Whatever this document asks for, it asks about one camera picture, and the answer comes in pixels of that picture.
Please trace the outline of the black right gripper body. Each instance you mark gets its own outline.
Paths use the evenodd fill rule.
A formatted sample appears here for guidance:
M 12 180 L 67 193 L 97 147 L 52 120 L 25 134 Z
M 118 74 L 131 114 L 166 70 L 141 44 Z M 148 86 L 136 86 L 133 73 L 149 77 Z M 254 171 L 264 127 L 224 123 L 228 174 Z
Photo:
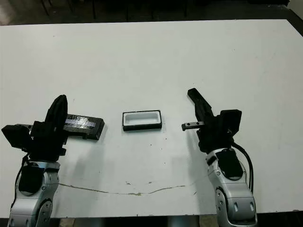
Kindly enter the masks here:
M 218 115 L 203 122 L 184 123 L 181 128 L 183 131 L 196 129 L 200 151 L 209 154 L 217 149 L 231 147 L 235 134 L 235 120 Z

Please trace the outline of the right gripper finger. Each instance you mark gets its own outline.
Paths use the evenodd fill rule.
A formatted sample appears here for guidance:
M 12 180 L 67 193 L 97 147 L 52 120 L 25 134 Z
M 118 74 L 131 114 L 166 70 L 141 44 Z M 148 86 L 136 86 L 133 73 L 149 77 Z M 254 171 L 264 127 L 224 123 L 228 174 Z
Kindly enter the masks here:
M 205 117 L 205 110 L 204 110 L 204 103 L 200 100 L 194 101 L 195 106 L 195 116 L 197 119 L 204 119 Z
M 213 116 L 212 107 L 209 105 L 209 103 L 201 95 L 199 95 L 198 99 L 204 103 L 205 117 L 206 116 L 212 117 Z

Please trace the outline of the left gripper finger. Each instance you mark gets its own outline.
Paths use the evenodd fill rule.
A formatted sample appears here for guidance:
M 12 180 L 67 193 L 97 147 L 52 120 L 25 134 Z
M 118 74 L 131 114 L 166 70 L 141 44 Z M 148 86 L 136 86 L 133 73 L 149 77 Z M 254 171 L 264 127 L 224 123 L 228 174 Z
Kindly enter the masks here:
M 63 95 L 59 95 L 51 104 L 45 117 L 45 125 L 49 133 L 63 132 Z
M 62 131 L 68 112 L 68 102 L 66 95 L 60 95 L 58 101 L 58 131 Z

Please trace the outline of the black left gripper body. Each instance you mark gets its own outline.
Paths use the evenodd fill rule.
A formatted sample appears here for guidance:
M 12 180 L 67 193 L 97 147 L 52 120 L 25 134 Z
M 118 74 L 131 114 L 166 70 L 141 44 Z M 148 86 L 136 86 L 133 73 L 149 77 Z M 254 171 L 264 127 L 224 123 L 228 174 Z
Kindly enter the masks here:
M 69 137 L 85 138 L 82 131 L 67 130 L 64 125 L 55 125 L 53 122 L 35 121 L 28 136 L 29 141 L 22 150 L 29 154 L 32 160 L 55 162 L 59 156 L 64 156 Z

